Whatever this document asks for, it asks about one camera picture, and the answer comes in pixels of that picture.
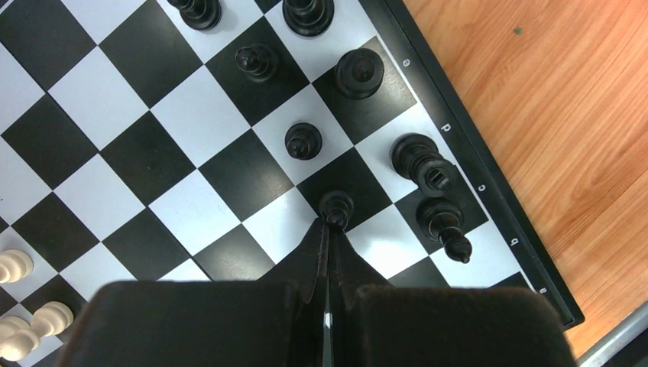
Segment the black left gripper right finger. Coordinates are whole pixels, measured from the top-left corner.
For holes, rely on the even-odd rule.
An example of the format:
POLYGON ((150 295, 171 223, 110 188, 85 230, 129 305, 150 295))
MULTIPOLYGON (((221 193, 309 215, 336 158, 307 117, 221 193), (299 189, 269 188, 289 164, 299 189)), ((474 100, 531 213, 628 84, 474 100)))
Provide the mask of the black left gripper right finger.
POLYGON ((394 287, 329 230, 336 366, 574 366, 560 320, 521 287, 394 287))

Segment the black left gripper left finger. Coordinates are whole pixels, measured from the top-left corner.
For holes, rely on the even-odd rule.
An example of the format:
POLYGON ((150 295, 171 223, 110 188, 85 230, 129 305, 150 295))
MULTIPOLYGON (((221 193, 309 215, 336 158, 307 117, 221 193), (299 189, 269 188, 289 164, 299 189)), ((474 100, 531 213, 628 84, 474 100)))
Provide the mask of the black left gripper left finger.
POLYGON ((75 322, 59 366, 320 366, 330 228, 256 281, 116 281, 75 322))

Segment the black chess piece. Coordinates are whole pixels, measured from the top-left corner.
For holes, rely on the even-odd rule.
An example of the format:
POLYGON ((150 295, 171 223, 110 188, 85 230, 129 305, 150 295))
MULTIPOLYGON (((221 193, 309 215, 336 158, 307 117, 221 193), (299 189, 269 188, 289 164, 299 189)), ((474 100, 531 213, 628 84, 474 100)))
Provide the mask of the black chess piece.
POLYGON ((453 261, 468 264, 472 244, 462 229, 465 220, 459 207, 443 198, 427 198, 416 208, 416 222, 425 237, 438 242, 453 261))
POLYGON ((367 99, 381 87, 384 61, 368 48, 360 47, 344 54, 335 66, 336 89, 350 99, 367 99))
POLYGON ((267 44, 252 44, 235 53, 237 68, 252 82, 263 83, 277 75, 280 58, 267 44))
POLYGON ((332 23, 335 3, 333 0, 283 0, 282 11, 291 31, 303 37, 315 37, 332 23))
POLYGON ((415 183, 430 197, 449 192, 458 179, 458 169, 446 160, 436 143, 426 135, 410 133, 399 137, 390 149, 393 169, 415 183))
POLYGON ((221 20, 222 6, 219 0, 168 0, 180 14, 186 25, 197 31, 208 31, 221 20))
POLYGON ((332 226, 346 229, 354 213, 354 201, 343 190, 324 193, 319 201, 320 216, 332 226))
POLYGON ((300 122, 287 130, 284 145, 287 153, 293 159, 308 161, 320 153, 322 136, 316 126, 300 122))

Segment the black and white chessboard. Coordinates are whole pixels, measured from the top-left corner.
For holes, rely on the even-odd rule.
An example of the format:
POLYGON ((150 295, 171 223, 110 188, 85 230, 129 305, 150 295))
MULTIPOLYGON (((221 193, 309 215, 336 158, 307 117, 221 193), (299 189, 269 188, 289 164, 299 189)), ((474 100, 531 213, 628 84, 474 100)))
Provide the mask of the black and white chessboard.
POLYGON ((398 1, 336 1, 315 37, 287 26, 280 1, 222 1, 208 31, 167 1, 1 3, 1 249, 34 270, 1 286, 2 317, 30 321, 50 301, 79 315, 114 281, 255 280, 294 250, 328 190, 355 208, 354 249, 398 287, 524 287, 570 329, 584 321, 473 121, 398 1), (276 76, 255 83, 235 53, 267 44, 276 76), (350 99, 340 58, 384 61, 380 89, 350 99), (287 130, 316 126, 311 160, 287 130), (431 138, 458 169, 430 197, 390 149, 431 138), (451 260, 416 208, 452 201, 472 244, 451 260))

